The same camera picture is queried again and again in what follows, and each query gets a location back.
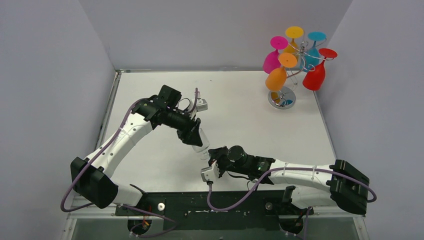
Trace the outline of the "clear wine glass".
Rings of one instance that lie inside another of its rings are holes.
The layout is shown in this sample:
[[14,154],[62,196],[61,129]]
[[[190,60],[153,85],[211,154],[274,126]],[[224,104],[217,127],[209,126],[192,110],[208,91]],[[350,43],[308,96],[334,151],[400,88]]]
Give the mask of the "clear wine glass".
[[199,136],[201,138],[202,145],[201,146],[192,146],[192,149],[195,151],[197,157],[202,160],[206,161],[210,159],[210,154],[208,152],[208,149],[210,147],[210,142],[203,131],[202,128],[199,128]]

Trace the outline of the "orange wine glass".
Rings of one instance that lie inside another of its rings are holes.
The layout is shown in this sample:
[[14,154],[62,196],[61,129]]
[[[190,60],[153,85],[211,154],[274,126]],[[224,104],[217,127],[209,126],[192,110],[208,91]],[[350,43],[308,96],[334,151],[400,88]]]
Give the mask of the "orange wine glass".
[[283,88],[287,80],[286,68],[293,68],[298,63],[297,58],[293,54],[287,52],[279,54],[278,60],[280,62],[280,67],[269,73],[265,81],[266,87],[271,92],[278,92]]

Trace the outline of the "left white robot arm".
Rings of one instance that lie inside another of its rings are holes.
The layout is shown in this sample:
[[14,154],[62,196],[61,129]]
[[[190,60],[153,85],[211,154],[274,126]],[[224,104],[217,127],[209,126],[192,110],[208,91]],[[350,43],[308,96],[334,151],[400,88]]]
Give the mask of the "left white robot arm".
[[114,183],[112,176],[133,147],[156,127],[165,125],[175,129],[183,144],[192,146],[202,160],[209,158],[209,141],[200,127],[198,112],[206,111],[208,104],[200,98],[199,90],[189,100],[185,109],[179,109],[181,93],[163,85],[159,94],[141,98],[134,102],[120,123],[116,132],[84,159],[76,157],[70,164],[71,188],[95,205],[104,209],[110,204],[128,205],[137,216],[148,210],[148,201],[143,192],[134,186]]

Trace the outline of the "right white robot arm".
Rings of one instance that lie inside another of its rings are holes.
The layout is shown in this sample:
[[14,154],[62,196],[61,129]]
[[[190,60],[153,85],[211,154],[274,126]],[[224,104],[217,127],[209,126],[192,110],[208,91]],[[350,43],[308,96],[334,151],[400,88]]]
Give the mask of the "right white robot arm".
[[369,187],[370,179],[346,160],[327,165],[296,164],[250,155],[239,145],[210,149],[208,154],[208,166],[200,171],[205,183],[212,185],[224,173],[232,172],[254,180],[255,187],[293,186],[291,195],[281,201],[282,209],[290,215],[315,206],[338,206],[350,214],[365,215],[367,205],[377,199]]

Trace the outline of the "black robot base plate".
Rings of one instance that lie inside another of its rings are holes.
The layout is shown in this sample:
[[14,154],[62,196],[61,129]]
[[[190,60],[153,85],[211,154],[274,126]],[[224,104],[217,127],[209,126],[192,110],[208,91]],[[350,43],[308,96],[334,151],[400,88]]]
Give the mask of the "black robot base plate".
[[115,214],[129,217],[128,228],[146,233],[154,227],[177,230],[280,229],[298,234],[306,215],[314,211],[294,206],[284,190],[254,191],[243,203],[229,211],[214,211],[207,204],[206,191],[151,192],[134,209],[118,206]]

